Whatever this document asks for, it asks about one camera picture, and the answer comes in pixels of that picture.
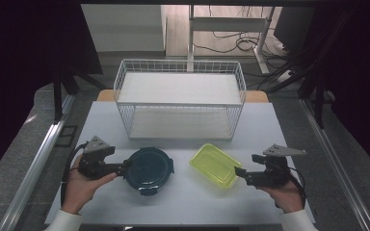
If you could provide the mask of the black metal stand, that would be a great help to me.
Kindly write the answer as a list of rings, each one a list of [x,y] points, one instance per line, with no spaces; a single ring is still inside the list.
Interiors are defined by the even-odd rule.
[[[105,90],[106,86],[99,81],[95,80],[92,76],[77,67],[70,66],[67,68],[61,68],[57,70],[53,77],[53,95],[54,95],[54,123],[57,124],[61,121],[64,115],[62,101],[62,88],[65,88],[69,95],[76,95],[79,92],[79,87],[74,79],[77,76],[89,84],[97,87],[100,90]]]
[[[311,46],[311,49],[314,50],[310,57],[311,64],[299,68],[290,78],[267,90],[267,93],[274,93],[304,79],[298,90],[298,96],[308,98],[315,92],[314,119],[320,128],[324,128],[322,113],[325,90],[325,78],[321,74],[321,68],[352,13],[352,10],[341,10],[339,16],[330,23],[329,28],[325,29],[318,41]]]

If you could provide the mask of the aluminium rail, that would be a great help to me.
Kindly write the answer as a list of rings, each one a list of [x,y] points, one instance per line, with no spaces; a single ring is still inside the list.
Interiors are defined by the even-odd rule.
[[[352,183],[347,171],[341,164],[328,135],[314,118],[315,113],[312,109],[311,102],[307,99],[300,99],[299,102],[304,109],[305,116],[307,117],[317,140],[321,144],[323,152],[331,165],[332,171],[334,172],[343,193],[349,201],[350,207],[355,214],[360,228],[362,231],[370,231],[370,213],[359,192]]]
[[[68,113],[72,106],[75,97],[67,95],[61,107],[61,116],[58,122],[54,122],[48,129],[40,148],[35,155],[28,171],[26,172],[20,186],[17,189],[13,200],[0,222],[0,231],[14,231],[26,205],[38,183],[40,175],[45,167],[45,164],[50,156],[50,153],[55,145],[56,139],[59,137]]]

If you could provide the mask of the yellow-green rectangular plastic container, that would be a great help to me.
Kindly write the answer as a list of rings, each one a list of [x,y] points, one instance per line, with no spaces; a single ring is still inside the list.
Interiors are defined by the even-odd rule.
[[[191,158],[190,166],[218,187],[229,189],[237,178],[234,168],[242,165],[217,146],[206,143]]]

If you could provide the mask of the white wire shelf rack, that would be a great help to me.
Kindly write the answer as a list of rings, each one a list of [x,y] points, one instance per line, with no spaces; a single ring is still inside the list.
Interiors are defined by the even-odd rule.
[[[131,139],[230,140],[246,83],[234,61],[126,59],[114,97]]]

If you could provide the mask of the person's left hand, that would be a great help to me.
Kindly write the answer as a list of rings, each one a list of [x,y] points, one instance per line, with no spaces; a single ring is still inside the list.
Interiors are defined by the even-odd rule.
[[[90,180],[78,171],[79,155],[74,161],[66,180],[66,192],[61,210],[78,215],[80,210],[93,198],[95,192],[105,184],[112,182],[117,175],[113,172],[97,180]]]

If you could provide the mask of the black floor bracket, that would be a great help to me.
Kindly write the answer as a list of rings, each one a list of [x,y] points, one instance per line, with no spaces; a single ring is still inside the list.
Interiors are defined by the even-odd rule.
[[[56,147],[71,147],[74,141],[76,132],[77,132],[77,125],[67,125],[64,126],[61,130],[59,137],[55,142]]]

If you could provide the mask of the white desk frame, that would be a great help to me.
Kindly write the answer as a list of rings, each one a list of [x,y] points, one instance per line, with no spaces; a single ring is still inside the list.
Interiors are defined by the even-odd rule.
[[[194,59],[194,32],[247,32],[258,33],[257,44],[253,48],[254,56],[263,75],[269,75],[270,71],[263,57],[263,46],[272,23],[275,7],[272,7],[265,17],[242,18],[242,17],[195,17],[195,6],[189,6],[189,43],[187,60]]]

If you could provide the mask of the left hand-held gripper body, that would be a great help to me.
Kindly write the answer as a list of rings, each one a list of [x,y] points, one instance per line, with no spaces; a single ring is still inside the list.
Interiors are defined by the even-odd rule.
[[[104,162],[107,157],[105,156],[105,150],[110,146],[98,136],[92,137],[84,147],[78,171],[91,180],[97,180],[110,174],[108,172],[109,164]]]

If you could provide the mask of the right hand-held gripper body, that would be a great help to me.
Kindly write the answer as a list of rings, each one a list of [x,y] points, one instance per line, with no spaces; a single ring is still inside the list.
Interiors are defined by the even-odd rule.
[[[289,181],[290,175],[287,156],[303,156],[305,154],[305,150],[273,144],[260,155],[267,159],[264,165],[265,170],[252,174],[253,185],[269,188],[283,187]]]

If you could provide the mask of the black curtain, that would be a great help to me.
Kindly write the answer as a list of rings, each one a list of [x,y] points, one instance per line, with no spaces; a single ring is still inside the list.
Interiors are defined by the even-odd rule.
[[[102,72],[81,0],[0,0],[0,160],[36,91],[74,70]]]
[[[349,0],[336,7],[316,9],[310,24],[314,39],[331,30],[343,13],[349,19],[314,77],[304,81],[303,91],[313,90],[319,76],[335,96],[332,109],[370,156],[370,0]]]

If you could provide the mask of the round dark blue lidded container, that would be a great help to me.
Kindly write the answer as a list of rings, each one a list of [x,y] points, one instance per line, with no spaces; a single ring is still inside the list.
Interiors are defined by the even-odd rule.
[[[174,174],[173,159],[156,147],[139,149],[130,156],[129,161],[131,165],[124,179],[143,196],[157,194]]]

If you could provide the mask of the person's right hand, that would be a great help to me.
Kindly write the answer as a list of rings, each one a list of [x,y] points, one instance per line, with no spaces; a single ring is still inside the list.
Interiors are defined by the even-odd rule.
[[[291,180],[278,189],[268,187],[258,187],[258,189],[267,193],[285,214],[304,209],[299,189]]]

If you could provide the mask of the wooden table board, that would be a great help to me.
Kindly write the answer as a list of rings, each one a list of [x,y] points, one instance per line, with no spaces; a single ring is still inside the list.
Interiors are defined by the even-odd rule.
[[[98,96],[97,101],[114,101],[114,92],[112,90],[102,90]],[[247,90],[246,91],[247,103],[268,103],[269,98],[262,90]]]

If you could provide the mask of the white cabinet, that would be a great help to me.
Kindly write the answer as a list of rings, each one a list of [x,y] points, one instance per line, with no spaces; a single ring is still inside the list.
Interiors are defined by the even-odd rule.
[[[166,14],[162,5],[81,5],[97,52],[166,49]]]

